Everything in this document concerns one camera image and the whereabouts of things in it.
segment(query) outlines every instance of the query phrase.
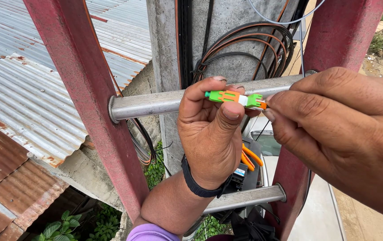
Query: green sc connector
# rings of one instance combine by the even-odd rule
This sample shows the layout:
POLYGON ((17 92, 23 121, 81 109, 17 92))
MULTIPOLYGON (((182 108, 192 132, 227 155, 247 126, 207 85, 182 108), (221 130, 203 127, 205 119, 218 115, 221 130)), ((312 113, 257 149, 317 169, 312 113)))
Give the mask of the green sc connector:
POLYGON ((221 90, 213 90, 213 91, 206 91, 205 92, 205 97, 209 97, 210 101, 215 101, 215 102, 222 102, 222 100, 219 99, 219 97, 223 97, 221 90))
POLYGON ((259 94, 252 94, 248 96, 248 102, 245 108, 260 107, 260 103, 256 99, 261 100, 263 96, 259 94))

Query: concrete pole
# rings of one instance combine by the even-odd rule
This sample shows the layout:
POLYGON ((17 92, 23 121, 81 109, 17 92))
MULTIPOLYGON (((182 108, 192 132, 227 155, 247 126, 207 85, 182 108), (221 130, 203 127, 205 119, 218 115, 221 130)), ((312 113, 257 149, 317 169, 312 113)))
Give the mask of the concrete pole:
MULTIPOLYGON (((256 8, 270 19, 276 20, 282 11, 286 0, 253 1, 256 8)), ((288 21, 293 16, 298 0, 290 0, 281 21, 288 21)), ((205 36, 206 19, 209 0, 193 0, 192 2, 192 35, 193 62, 196 63, 202 55, 205 36)), ((174 0, 147 0, 148 19, 150 24, 153 66, 156 87, 159 92, 179 90, 179 75, 177 62, 177 39, 174 0)), ((229 30, 249 22, 263 21, 250 7, 248 1, 215 0, 212 14, 210 46, 216 39, 229 30)), ((223 52, 248 52, 260 57, 264 46, 256 42, 241 42, 227 47, 223 52)), ((273 61, 273 54, 268 54, 267 63, 273 61)), ((212 63, 205 76, 222 75, 228 83, 251 80, 257 61, 245 56, 227 56, 212 63)), ((260 71, 257 79, 262 79, 260 71)), ((170 172, 176 173, 181 167, 184 151, 177 132, 177 113, 160 115, 160 129, 164 147, 165 164, 170 172)))

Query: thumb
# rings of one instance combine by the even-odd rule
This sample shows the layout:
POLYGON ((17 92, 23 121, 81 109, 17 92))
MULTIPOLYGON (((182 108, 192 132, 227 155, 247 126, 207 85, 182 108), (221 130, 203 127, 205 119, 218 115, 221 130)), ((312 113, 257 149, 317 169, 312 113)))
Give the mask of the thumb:
POLYGON ((212 135, 217 138, 229 140, 242 122, 245 108, 237 102, 224 102, 218 109, 214 121, 210 123, 212 135))

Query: leaf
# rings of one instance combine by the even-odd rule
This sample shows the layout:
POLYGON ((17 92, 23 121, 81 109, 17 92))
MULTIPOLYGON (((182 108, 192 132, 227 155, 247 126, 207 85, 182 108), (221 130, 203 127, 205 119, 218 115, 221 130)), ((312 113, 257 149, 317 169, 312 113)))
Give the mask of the leaf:
POLYGON ((50 237, 53 232, 55 232, 59 227, 61 223, 60 222, 52 222, 49 224, 43 231, 43 234, 45 237, 50 237))
POLYGON ((70 227, 77 227, 77 226, 80 226, 80 223, 75 219, 71 219, 70 220, 70 227))
POLYGON ((78 215, 74 216, 72 219, 79 221, 81 217, 82 217, 82 215, 78 214, 78 215))
POLYGON ((59 235, 54 239, 54 241, 70 241, 70 239, 65 235, 59 235))
POLYGON ((74 238, 74 236, 72 234, 70 234, 70 233, 67 233, 67 234, 64 234, 64 235, 67 236, 69 239, 74 238))
POLYGON ((70 222, 64 221, 64 223, 62 224, 62 228, 59 230, 59 232, 65 233, 65 231, 69 228, 70 228, 70 222))
POLYGON ((62 214, 62 217, 61 217, 61 219, 62 220, 66 220, 67 218, 68 218, 68 215, 70 215, 70 211, 65 211, 63 214, 62 214))
POLYGON ((50 238, 54 238, 56 236, 60 235, 60 232, 59 231, 55 231, 52 236, 50 236, 50 238))

